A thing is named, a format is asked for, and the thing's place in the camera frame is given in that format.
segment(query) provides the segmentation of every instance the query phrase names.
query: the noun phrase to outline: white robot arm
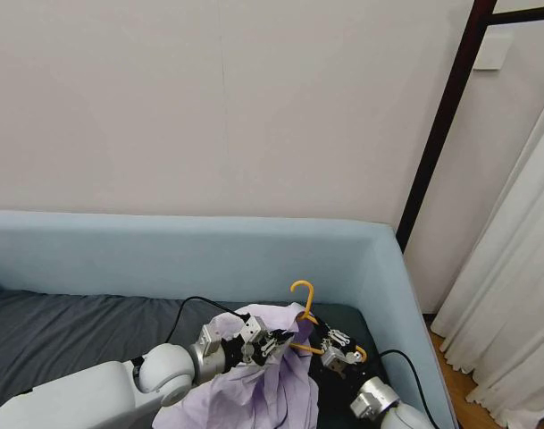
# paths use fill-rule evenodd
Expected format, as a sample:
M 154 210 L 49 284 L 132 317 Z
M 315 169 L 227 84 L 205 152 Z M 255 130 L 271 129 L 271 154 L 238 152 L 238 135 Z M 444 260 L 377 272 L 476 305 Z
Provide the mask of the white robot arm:
M 0 429 L 130 427 L 182 400 L 194 385 L 237 365 L 262 366 L 270 355 L 282 352 L 291 334 L 269 332 L 257 316 L 245 320 L 228 341 L 207 324 L 188 350 L 161 344 L 143 357 L 106 362 L 17 395 L 0 407 Z M 343 365 L 333 359 L 323 363 Z M 400 402 L 378 377 L 361 386 L 350 407 L 357 418 L 381 421 L 381 429 L 432 429 L 422 413 Z

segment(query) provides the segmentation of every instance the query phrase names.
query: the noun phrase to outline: black cable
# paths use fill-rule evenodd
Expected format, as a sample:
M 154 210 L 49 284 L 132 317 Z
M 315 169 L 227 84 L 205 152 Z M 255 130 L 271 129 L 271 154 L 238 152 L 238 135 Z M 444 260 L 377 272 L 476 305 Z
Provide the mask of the black cable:
M 219 308 L 220 310 L 222 310 L 222 311 L 226 311 L 226 312 L 230 313 L 231 315 L 234 315 L 234 316 L 236 316 L 236 317 L 239 317 L 239 318 L 242 319 L 244 322 L 246 322 L 247 319 L 249 319 L 249 317 L 250 317 L 250 315 L 239 315 L 239 314 L 236 313 L 235 311 L 230 310 L 229 308 L 223 306 L 222 304 L 218 304 L 217 302 L 212 301 L 211 299 L 208 299 L 208 298 L 197 297 L 197 296 L 188 297 L 188 298 L 186 298 L 184 301 L 182 301 L 182 304 L 180 304 L 179 313 L 176 315 L 176 320 L 174 321 L 174 325 L 172 326 L 172 329 L 171 329 L 171 331 L 169 332 L 168 337 L 166 337 L 166 341 L 165 341 L 165 342 L 170 341 L 172 335 L 174 334 L 174 331 L 176 331 L 176 326 L 179 324 L 180 316 L 182 315 L 182 308 L 184 308 L 184 305 L 185 305 L 187 302 L 191 301 L 192 299 L 197 299 L 197 300 L 200 300 L 200 301 L 204 301 L 204 302 L 210 304 L 211 306 L 218 307 L 218 308 Z
M 382 358 L 383 356 L 388 355 L 390 353 L 397 353 L 398 355 L 405 358 L 406 362 L 408 362 L 408 365 L 411 367 L 411 371 L 413 371 L 414 379 L 416 380 L 416 386 L 418 387 L 418 392 L 421 395 L 421 400 L 423 401 L 424 411 L 426 411 L 426 415 L 429 417 L 429 420 L 431 420 L 431 423 L 434 426 L 434 428 L 439 429 L 438 425 L 434 422 L 434 419 L 432 418 L 432 414 L 431 414 L 431 411 L 429 410 L 429 406 L 426 404 L 426 399 L 424 398 L 424 393 L 423 393 L 423 387 L 421 386 L 421 380 L 418 378 L 418 374 L 416 373 L 416 369 L 414 369 L 413 362 L 405 353 L 396 349 L 383 351 L 379 356 Z

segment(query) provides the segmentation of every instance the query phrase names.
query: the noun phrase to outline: hanger hook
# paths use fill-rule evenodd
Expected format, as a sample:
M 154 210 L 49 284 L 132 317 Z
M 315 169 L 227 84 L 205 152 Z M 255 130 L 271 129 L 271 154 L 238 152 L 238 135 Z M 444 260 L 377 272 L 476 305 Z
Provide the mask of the hanger hook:
M 314 286 L 313 286 L 313 284 L 311 284 L 307 280 L 298 280 L 296 282 L 293 282 L 293 284 L 291 285 L 289 290 L 294 292 L 296 290 L 297 286 L 307 286 L 307 288 L 309 289 L 309 292 L 307 294 L 307 302 L 305 303 L 305 311 L 304 311 L 304 314 L 302 314 L 299 317 L 299 320 L 307 319 L 310 322 L 312 322 L 313 324 L 317 324 L 317 320 L 315 319 L 315 317 L 313 317 L 312 315 L 309 315 L 309 312 L 311 311 L 311 304 L 314 301 Z

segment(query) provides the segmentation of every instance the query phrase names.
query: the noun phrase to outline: gray mattress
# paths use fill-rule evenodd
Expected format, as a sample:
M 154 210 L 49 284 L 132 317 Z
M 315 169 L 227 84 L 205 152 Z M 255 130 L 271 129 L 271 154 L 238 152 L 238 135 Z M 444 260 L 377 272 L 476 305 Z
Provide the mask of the gray mattress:
M 125 361 L 147 353 L 166 339 L 180 302 L 0 291 L 0 406 L 42 383 L 109 360 Z M 225 304 L 232 309 L 245 305 Z M 371 357 L 377 356 L 358 310 L 314 304 L 313 311 L 356 338 Z M 171 342 L 188 346 L 201 326 L 219 313 L 221 310 L 204 302 L 189 302 Z M 344 422 L 358 423 L 348 416 L 322 412 L 320 407 L 320 427 L 340 427 Z

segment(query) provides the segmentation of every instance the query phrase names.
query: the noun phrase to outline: lavender cloth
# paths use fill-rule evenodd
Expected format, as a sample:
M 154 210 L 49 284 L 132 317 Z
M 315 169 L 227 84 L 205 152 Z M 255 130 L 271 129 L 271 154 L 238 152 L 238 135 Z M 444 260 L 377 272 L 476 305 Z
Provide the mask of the lavender cloth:
M 294 332 L 294 342 L 304 343 L 311 323 L 296 322 L 304 308 L 251 304 L 238 310 L 262 318 L 270 330 Z M 211 324 L 223 338 L 242 327 L 234 315 L 216 316 Z M 309 377 L 311 354 L 296 352 L 286 344 L 268 357 L 265 367 L 237 366 L 227 374 L 193 389 L 180 403 L 162 408 L 154 429 L 313 429 L 317 426 L 317 384 Z

